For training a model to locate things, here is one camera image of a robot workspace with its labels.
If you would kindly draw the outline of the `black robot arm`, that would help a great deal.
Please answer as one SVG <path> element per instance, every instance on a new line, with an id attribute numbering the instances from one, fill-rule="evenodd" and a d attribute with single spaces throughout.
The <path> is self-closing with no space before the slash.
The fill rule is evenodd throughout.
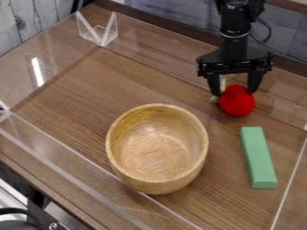
<path id="1" fill-rule="evenodd" d="M 257 91 L 264 75 L 272 70 L 273 53 L 248 44 L 252 23 L 265 10 L 265 0 L 215 0 L 220 16 L 220 47 L 199 56 L 197 75 L 207 79 L 211 94 L 221 95 L 220 75 L 247 74 L 247 92 Z"/>

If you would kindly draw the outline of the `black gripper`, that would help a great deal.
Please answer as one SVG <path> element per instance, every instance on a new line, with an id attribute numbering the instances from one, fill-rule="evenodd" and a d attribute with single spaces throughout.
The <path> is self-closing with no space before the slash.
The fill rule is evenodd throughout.
<path id="1" fill-rule="evenodd" d="M 253 94 L 264 74 L 272 69 L 273 53 L 261 46 L 252 46 L 245 36 L 227 37 L 217 49 L 196 58 L 197 75 L 207 77 L 213 96 L 220 96 L 219 75 L 247 73 L 247 91 Z"/>

